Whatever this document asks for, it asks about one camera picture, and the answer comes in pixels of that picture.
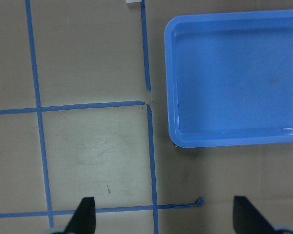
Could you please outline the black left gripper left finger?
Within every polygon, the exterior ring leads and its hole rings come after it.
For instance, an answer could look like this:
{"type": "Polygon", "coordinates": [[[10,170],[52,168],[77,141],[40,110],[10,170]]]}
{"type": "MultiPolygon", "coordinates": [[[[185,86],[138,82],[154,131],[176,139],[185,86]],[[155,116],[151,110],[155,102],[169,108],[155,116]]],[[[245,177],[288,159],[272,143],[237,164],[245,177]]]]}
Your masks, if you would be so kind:
{"type": "Polygon", "coordinates": [[[84,197],[67,224],[64,234],[94,234],[96,230],[94,197],[84,197]]]}

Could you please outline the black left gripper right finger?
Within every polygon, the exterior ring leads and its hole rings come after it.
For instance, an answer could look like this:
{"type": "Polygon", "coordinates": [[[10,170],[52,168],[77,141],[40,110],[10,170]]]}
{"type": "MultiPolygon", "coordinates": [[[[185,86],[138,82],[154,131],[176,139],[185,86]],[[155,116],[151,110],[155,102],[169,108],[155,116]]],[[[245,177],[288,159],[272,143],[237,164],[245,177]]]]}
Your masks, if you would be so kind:
{"type": "Polygon", "coordinates": [[[233,229],[236,234],[274,234],[276,231],[245,196],[233,199],[233,229]]]}

